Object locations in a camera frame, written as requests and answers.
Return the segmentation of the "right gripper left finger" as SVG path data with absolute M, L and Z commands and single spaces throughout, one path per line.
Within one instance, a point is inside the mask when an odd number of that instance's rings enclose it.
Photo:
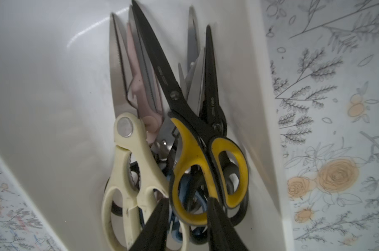
M 169 200 L 161 199 L 129 251 L 165 251 L 169 213 Z

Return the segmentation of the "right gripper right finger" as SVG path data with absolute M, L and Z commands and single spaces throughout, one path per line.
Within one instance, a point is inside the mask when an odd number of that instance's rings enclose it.
M 207 240 L 210 251 L 248 251 L 218 199 L 207 204 Z

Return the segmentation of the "cream handled kitchen scissors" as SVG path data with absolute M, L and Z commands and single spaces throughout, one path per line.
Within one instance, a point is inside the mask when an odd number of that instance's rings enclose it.
M 161 95 L 133 15 L 128 18 L 148 104 L 162 116 Z M 102 229 L 109 248 L 128 251 L 161 199 L 168 199 L 168 179 L 158 165 L 159 144 L 149 145 L 136 101 L 128 97 L 133 80 L 127 54 L 127 25 L 110 14 L 109 62 L 115 122 L 115 155 L 101 208 Z

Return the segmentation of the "yellow handled black scissors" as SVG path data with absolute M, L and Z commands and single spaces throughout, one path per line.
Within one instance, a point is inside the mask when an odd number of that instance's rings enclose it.
M 212 180 L 213 175 L 211 172 L 215 169 L 215 166 L 208 148 L 211 139 L 215 135 L 214 131 L 191 109 L 187 100 L 184 99 L 162 47 L 136 1 L 132 2 L 132 10 L 137 29 L 142 36 L 157 80 L 169 104 L 170 111 L 168 115 L 182 137 L 182 153 L 173 170 L 169 184 L 169 201 L 172 210 L 185 224 L 206 226 L 206 213 L 190 213 L 180 203 L 179 187 L 185 172 L 194 165 L 200 166 L 208 181 Z

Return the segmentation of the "white plastic storage box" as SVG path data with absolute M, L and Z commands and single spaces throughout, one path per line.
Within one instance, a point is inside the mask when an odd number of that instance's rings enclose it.
M 250 167 L 236 230 L 252 251 L 293 251 L 261 1 L 140 1 L 174 73 L 188 9 L 211 26 L 228 137 Z M 65 249 L 106 251 L 103 189 L 114 161 L 109 18 L 130 1 L 0 1 L 0 164 Z

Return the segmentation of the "blue handled scissors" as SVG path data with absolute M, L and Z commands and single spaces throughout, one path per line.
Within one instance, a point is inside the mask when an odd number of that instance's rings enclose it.
M 197 74 L 197 59 L 194 59 L 190 63 L 190 69 L 186 77 L 183 75 L 181 65 L 179 65 L 179 76 L 180 85 L 182 93 L 185 98 L 188 98 L 189 89 L 193 82 L 193 77 Z M 200 181 L 201 177 L 196 175 L 194 178 L 190 173 L 184 174 L 182 180 L 180 181 L 179 187 L 179 199 L 183 206 L 190 206 L 191 210 L 197 211 L 198 209 L 203 209 L 206 211 L 207 202 L 205 197 L 205 192 L 200 187 L 196 187 L 196 182 Z M 171 217 L 173 221 L 172 226 L 172 237 L 181 242 L 183 235 L 179 230 L 180 224 L 178 217 L 173 215 Z M 206 227 L 196 227 L 194 229 L 189 228 L 190 241 L 196 245 L 202 245 L 207 242 L 207 230 Z

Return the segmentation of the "pink handled scissors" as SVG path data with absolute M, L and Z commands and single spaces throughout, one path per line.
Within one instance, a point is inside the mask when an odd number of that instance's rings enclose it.
M 132 101 L 136 101 L 136 108 L 139 118 L 145 125 L 147 142 L 149 145 L 152 145 L 162 125 L 162 116 L 153 111 L 148 104 L 145 85 L 140 71 L 138 56 L 130 24 L 127 24 L 127 54 L 133 75 L 133 80 L 131 81 L 131 85 L 128 91 L 128 97 L 132 98 Z

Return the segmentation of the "small grey handled scissors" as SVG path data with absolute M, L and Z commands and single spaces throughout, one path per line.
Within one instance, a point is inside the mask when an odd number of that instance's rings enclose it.
M 188 30 L 187 30 L 187 76 L 184 77 L 183 70 L 179 64 L 179 78 L 180 87 L 184 95 L 185 100 L 187 100 L 189 88 L 192 83 L 192 79 L 195 71 L 195 64 L 200 54 L 199 41 L 196 29 L 196 15 L 193 6 L 189 7 L 188 14 Z M 165 118 L 160 132 L 158 134 L 158 139 L 155 141 L 159 144 L 159 156 L 161 159 L 166 159 L 170 153 L 171 148 L 175 140 L 178 138 L 178 132 L 176 132 L 175 126 L 169 118 Z

